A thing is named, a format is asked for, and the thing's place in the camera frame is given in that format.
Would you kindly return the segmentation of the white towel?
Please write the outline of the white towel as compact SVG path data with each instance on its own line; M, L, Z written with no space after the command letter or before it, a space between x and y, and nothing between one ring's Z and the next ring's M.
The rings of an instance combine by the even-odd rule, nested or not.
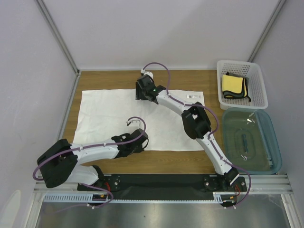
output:
M83 91L73 142L100 143L115 135L132 133L137 128L128 127L126 121L133 116L147 124L149 151L202 150L186 135L178 114L153 102L136 100L134 89Z

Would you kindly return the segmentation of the dark grey towel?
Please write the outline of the dark grey towel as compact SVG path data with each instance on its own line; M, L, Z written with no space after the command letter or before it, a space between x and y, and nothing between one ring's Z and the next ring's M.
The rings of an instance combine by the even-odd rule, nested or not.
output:
M249 79L247 77L230 74L222 76L222 94L225 99L245 99L251 102L248 92Z

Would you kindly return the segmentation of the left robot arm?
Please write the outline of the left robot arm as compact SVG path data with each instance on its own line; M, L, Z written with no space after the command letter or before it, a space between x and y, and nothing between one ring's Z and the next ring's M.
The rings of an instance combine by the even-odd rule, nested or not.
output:
M149 142L143 129L133 133L124 133L97 144L69 143L61 139L51 146L37 159L42 178L47 188L55 188L63 183L74 182L89 185L94 190L100 190L105 182L98 166L84 166L84 163L103 159L117 159L134 153L141 153Z

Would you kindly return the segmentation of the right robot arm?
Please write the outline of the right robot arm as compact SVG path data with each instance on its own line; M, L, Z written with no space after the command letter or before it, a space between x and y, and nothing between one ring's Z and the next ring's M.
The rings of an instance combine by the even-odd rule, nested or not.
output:
M199 102L187 104L178 97L172 96L165 87L156 86L147 73L141 73L135 86L136 100L154 102L172 110L182 118L187 136L196 140L211 160L216 174L220 177L218 182L220 188L229 191L235 187L239 172L227 159L214 138L206 108Z

